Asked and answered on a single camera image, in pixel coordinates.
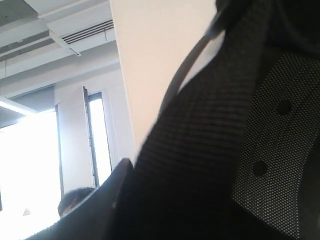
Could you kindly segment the black helmet with visor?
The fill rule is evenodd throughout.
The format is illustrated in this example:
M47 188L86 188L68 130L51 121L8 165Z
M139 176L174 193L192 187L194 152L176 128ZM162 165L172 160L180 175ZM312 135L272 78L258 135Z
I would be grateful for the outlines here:
M136 162L32 239L319 239L320 3L216 7Z

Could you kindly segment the ceiling air vent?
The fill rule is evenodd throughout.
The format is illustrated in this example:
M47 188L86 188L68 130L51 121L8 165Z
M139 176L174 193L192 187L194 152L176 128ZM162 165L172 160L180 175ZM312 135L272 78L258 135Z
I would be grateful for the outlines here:
M62 49L68 50L78 57L83 51L116 39L113 20L107 20L64 36L58 36L50 30L49 37Z

